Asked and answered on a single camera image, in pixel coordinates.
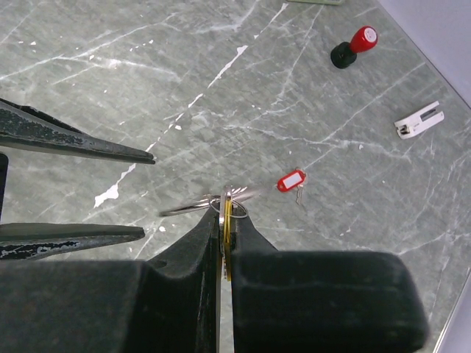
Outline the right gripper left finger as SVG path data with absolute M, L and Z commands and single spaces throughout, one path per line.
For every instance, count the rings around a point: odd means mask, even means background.
M 1 265 L 3 352 L 217 352 L 213 211 L 151 260 Z

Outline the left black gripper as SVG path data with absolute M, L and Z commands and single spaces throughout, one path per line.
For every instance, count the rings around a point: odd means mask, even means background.
M 154 165 L 147 151 L 95 138 L 34 107 L 1 100 L 1 145 L 14 149 Z M 8 157 L 0 154 L 0 215 Z M 103 224 L 1 225 L 2 260 L 38 260 L 56 254 L 140 240 L 141 227 Z

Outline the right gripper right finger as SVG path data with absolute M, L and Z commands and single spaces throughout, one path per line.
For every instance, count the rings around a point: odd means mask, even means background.
M 249 218 L 231 250 L 236 352 L 416 352 L 429 325 L 396 255 L 276 249 Z

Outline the yellow key tag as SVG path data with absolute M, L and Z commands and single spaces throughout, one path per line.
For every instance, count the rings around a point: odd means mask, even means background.
M 230 253 L 231 253 L 231 215 L 233 210 L 232 198 L 229 194 L 224 196 L 223 206 L 223 222 L 222 222 L 222 245 L 223 245 L 223 258 L 224 258 L 224 273 L 225 278 L 231 281 L 231 264 L 230 264 Z

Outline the large metal keyring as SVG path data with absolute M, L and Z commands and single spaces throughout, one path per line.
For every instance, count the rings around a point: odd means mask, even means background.
M 233 200 L 233 205 L 238 209 L 242 210 L 242 215 L 232 215 L 232 218 L 246 218 L 249 215 L 249 211 L 243 205 L 243 202 L 256 198 L 262 195 L 266 195 L 272 190 L 272 186 L 244 186 L 244 187 L 229 187 L 228 191 Z M 184 204 L 179 207 L 174 207 L 169 210 L 161 210 L 158 213 L 159 217 L 171 217 L 175 215 L 181 215 L 184 213 L 196 212 L 198 210 L 204 210 L 212 208 L 217 213 L 219 209 L 216 208 L 216 203 L 220 202 L 220 195 L 208 194 L 203 196 L 200 200 L 192 202 L 190 204 Z

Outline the red key tag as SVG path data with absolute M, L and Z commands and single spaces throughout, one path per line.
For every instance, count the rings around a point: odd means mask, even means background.
M 297 188 L 301 185 L 306 179 L 306 174 L 300 169 L 294 169 L 290 173 L 281 177 L 277 181 L 277 189 L 281 193 L 289 192 L 290 190 Z

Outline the white usb adapter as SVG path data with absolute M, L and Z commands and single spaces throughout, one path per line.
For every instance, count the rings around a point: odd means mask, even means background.
M 399 138 L 401 140 L 414 138 L 442 122 L 445 119 L 445 114 L 439 107 L 440 103 L 434 101 L 407 117 L 394 122 Z

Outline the red black stamp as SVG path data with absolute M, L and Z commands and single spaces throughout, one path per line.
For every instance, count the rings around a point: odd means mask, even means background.
M 330 52 L 330 60 L 339 69 L 352 65 L 359 53 L 369 51 L 378 43 L 378 33 L 371 26 L 361 27 L 350 42 L 342 42 Z

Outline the small white green box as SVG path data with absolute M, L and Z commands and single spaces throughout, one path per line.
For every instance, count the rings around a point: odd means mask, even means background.
M 301 4 L 319 4 L 327 6 L 339 6 L 345 3 L 345 0 L 287 0 L 288 2 Z

